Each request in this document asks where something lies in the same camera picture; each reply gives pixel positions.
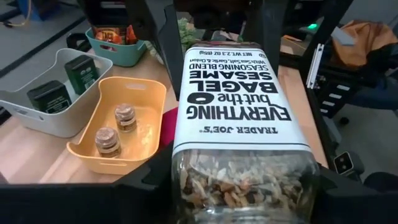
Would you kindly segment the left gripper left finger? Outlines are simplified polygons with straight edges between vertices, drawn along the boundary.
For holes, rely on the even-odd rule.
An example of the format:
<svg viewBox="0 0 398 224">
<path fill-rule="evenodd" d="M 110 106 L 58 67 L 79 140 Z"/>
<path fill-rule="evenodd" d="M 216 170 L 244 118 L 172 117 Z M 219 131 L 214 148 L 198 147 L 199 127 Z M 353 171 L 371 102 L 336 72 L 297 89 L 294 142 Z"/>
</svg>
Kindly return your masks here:
<svg viewBox="0 0 398 224">
<path fill-rule="evenodd" d="M 0 224 L 169 224 L 172 146 L 111 184 L 0 184 Z"/>
</svg>

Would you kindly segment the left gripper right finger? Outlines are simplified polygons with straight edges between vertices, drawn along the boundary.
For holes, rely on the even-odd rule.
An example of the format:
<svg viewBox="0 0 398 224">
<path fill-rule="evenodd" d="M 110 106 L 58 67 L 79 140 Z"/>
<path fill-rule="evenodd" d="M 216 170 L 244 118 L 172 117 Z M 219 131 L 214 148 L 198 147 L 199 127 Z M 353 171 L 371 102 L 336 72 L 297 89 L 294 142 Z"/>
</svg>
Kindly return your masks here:
<svg viewBox="0 0 398 224">
<path fill-rule="evenodd" d="M 398 175 L 361 182 L 322 167 L 311 224 L 398 224 Z"/>
</svg>

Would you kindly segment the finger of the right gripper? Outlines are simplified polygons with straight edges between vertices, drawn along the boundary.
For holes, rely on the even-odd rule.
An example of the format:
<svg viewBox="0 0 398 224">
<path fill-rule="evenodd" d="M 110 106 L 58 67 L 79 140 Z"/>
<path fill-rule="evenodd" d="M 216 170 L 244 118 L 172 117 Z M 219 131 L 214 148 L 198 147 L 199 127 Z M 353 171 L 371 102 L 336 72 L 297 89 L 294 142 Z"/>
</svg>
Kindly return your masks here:
<svg viewBox="0 0 398 224">
<path fill-rule="evenodd" d="M 282 33 L 282 4 L 279 0 L 264 0 L 262 5 L 264 25 L 264 51 L 270 65 L 278 74 L 280 37 Z"/>
<path fill-rule="evenodd" d="M 162 27 L 158 32 L 158 43 L 164 65 L 167 68 L 176 100 L 180 98 L 183 73 L 183 53 L 180 41 L 177 15 L 173 4 L 164 6 Z"/>
</svg>

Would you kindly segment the small cork-stoppered glass jar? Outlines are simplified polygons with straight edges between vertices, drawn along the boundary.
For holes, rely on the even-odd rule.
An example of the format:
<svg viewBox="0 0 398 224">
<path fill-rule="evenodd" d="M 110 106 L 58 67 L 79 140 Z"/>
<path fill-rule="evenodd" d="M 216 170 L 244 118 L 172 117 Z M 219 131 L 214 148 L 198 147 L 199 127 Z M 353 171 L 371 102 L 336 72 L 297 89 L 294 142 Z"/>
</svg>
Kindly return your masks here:
<svg viewBox="0 0 398 224">
<path fill-rule="evenodd" d="M 101 157 L 115 158 L 121 154 L 119 135 L 113 128 L 105 127 L 97 130 L 95 145 Z"/>
<path fill-rule="evenodd" d="M 136 114 L 132 105 L 127 103 L 117 105 L 114 116 L 120 131 L 128 133 L 137 128 Z"/>
</svg>

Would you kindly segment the black square spice tin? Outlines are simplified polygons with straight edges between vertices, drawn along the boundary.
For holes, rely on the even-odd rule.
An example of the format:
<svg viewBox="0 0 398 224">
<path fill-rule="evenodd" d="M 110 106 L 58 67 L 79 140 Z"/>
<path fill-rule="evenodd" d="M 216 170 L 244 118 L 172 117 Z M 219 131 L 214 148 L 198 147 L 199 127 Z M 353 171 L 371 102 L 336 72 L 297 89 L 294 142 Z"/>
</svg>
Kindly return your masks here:
<svg viewBox="0 0 398 224">
<path fill-rule="evenodd" d="M 64 68 L 77 95 L 82 95 L 100 77 L 94 60 L 87 55 L 74 58 Z"/>
</svg>

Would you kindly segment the green rectangular spice tin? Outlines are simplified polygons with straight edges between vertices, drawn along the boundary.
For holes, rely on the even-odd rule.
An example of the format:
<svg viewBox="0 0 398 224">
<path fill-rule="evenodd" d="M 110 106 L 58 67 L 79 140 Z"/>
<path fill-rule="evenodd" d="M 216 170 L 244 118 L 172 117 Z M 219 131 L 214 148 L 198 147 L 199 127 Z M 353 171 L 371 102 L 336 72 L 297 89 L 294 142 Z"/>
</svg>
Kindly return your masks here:
<svg viewBox="0 0 398 224">
<path fill-rule="evenodd" d="M 62 112 L 72 104 L 66 86 L 58 80 L 29 90 L 27 96 L 36 110 L 48 114 Z"/>
</svg>

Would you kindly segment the artificial green potted plant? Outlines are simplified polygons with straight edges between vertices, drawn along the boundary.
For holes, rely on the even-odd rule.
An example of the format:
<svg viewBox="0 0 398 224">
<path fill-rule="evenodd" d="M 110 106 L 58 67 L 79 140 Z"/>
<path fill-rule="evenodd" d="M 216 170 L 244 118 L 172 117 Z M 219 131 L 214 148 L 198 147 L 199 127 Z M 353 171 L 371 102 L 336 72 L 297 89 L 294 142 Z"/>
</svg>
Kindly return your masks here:
<svg viewBox="0 0 398 224">
<path fill-rule="evenodd" d="M 194 28 L 193 24 L 188 22 L 187 18 L 181 18 L 177 20 L 180 42 L 182 45 L 182 54 L 185 56 L 185 52 L 197 41 L 195 34 L 197 33 L 196 28 Z M 149 53 L 160 63 L 164 64 L 162 57 L 157 52 L 155 47 L 151 44 L 150 41 L 144 41 Z"/>
</svg>

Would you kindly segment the teal plastic bin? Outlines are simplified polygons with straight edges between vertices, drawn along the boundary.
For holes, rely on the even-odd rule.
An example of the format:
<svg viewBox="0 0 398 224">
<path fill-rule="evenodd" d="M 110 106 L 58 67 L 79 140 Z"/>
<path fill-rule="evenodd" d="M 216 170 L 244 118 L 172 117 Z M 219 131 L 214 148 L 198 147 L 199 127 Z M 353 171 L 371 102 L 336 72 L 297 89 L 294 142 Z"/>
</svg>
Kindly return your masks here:
<svg viewBox="0 0 398 224">
<path fill-rule="evenodd" d="M 145 42 L 138 40 L 133 45 L 119 45 L 95 39 L 92 28 L 85 32 L 91 48 L 97 56 L 110 59 L 114 65 L 133 67 L 147 50 Z"/>
</svg>

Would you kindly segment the red cloth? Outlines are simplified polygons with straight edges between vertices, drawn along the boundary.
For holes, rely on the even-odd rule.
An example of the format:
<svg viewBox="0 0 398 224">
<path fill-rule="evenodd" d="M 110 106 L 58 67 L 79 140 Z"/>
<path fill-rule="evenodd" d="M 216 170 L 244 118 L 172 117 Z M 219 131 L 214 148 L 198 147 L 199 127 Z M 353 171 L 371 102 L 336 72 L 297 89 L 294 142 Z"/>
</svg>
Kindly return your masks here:
<svg viewBox="0 0 398 224">
<path fill-rule="evenodd" d="M 175 138 L 175 129 L 177 124 L 178 108 L 174 108 L 164 113 L 160 128 L 159 147 L 168 146 Z"/>
</svg>

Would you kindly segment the yellow plastic bin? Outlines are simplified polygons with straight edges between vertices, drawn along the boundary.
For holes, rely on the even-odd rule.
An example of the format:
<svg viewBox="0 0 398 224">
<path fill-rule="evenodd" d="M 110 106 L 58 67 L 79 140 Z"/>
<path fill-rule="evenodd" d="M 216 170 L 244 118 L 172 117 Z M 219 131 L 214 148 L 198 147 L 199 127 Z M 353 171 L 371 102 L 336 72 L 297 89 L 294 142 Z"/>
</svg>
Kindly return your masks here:
<svg viewBox="0 0 398 224">
<path fill-rule="evenodd" d="M 105 78 L 98 83 L 98 88 L 100 98 L 87 127 L 79 142 L 68 142 L 67 149 L 93 172 L 126 175 L 158 149 L 167 89 L 154 80 L 127 77 Z M 137 128 L 129 132 L 118 131 L 120 155 L 103 157 L 95 145 L 96 132 L 100 128 L 118 130 L 114 111 L 123 103 L 134 108 Z"/>
</svg>

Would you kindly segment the light grey plastic bin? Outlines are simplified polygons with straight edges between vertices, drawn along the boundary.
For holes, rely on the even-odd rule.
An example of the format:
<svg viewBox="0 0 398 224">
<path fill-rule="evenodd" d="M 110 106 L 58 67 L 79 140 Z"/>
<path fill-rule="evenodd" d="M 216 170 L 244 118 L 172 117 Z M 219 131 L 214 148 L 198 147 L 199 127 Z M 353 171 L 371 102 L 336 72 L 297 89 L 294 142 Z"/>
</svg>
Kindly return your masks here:
<svg viewBox="0 0 398 224">
<path fill-rule="evenodd" d="M 110 59 L 75 49 L 60 49 L 55 54 L 53 65 L 24 86 L 14 91 L 0 88 L 0 106 L 19 119 L 27 128 L 61 138 L 77 135 L 89 122 L 100 98 L 99 80 L 95 81 L 82 95 L 77 95 L 67 77 L 64 64 L 81 55 L 89 56 L 95 61 L 99 80 L 113 74 L 113 62 Z M 65 85 L 72 104 L 55 114 L 37 111 L 28 99 L 27 92 L 52 80 L 60 81 Z"/>
</svg>

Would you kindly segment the person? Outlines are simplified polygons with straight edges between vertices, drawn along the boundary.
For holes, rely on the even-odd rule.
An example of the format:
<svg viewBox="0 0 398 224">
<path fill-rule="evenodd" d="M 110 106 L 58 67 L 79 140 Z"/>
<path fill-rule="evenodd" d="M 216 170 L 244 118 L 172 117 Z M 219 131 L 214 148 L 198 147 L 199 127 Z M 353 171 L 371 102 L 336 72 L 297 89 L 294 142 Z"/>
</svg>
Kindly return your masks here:
<svg viewBox="0 0 398 224">
<path fill-rule="evenodd" d="M 330 61 L 354 70 L 374 83 L 361 87 L 349 104 L 378 110 L 398 110 L 398 36 L 386 24 L 353 20 L 341 27 L 353 38 L 344 46 L 332 39 Z"/>
</svg>

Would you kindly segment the blue box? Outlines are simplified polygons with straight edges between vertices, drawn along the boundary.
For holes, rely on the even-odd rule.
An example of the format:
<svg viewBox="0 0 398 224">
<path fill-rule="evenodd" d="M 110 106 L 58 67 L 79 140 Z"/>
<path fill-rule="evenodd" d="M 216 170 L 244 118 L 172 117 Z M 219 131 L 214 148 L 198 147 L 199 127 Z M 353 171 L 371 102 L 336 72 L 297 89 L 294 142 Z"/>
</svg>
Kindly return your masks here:
<svg viewBox="0 0 398 224">
<path fill-rule="evenodd" d="M 16 0 L 21 13 L 27 17 L 29 3 L 31 3 L 30 19 L 45 21 L 54 16 L 59 10 L 58 0 Z"/>
</svg>

